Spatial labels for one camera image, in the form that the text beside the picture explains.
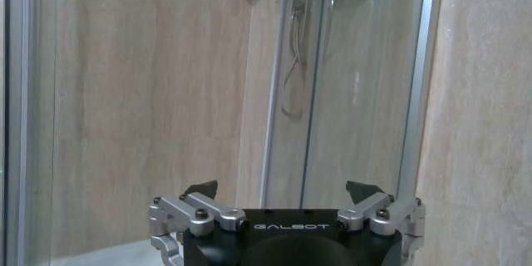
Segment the beige tile wall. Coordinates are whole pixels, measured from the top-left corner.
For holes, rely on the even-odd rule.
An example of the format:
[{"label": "beige tile wall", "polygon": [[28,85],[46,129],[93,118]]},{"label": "beige tile wall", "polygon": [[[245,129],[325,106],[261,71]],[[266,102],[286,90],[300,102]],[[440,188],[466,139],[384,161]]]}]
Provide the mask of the beige tile wall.
[{"label": "beige tile wall", "polygon": [[240,207],[258,207],[260,201],[268,101],[277,46],[280,2],[281,0],[253,0],[253,7],[250,9],[236,192],[236,203]]},{"label": "beige tile wall", "polygon": [[34,262],[146,238],[152,197],[190,183],[217,179],[222,203],[257,202],[278,19],[278,0],[41,2],[54,118]]},{"label": "beige tile wall", "polygon": [[442,0],[417,265],[532,265],[532,0]]}]

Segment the metal clamp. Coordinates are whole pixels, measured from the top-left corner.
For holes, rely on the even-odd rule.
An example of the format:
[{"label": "metal clamp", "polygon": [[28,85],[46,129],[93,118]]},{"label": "metal clamp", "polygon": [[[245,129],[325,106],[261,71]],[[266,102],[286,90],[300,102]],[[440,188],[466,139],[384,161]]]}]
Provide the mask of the metal clamp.
[{"label": "metal clamp", "polygon": [[184,197],[184,201],[194,207],[204,208],[213,215],[222,230],[237,232],[246,221],[244,210],[229,208],[214,202],[208,196],[193,192]]},{"label": "metal clamp", "polygon": [[377,210],[388,207],[390,203],[389,196],[377,192],[364,199],[353,208],[340,209],[337,220],[346,231],[353,232],[364,228],[364,220],[368,219]]},{"label": "metal clamp", "polygon": [[401,265],[412,265],[413,253],[424,243],[425,205],[418,198],[397,201],[370,217],[369,228],[378,235],[402,233]]},{"label": "metal clamp", "polygon": [[214,218],[205,209],[196,209],[176,197],[157,197],[149,206],[150,245],[160,250],[165,266],[181,266],[180,245],[170,233],[189,230],[205,236],[214,229]]}]

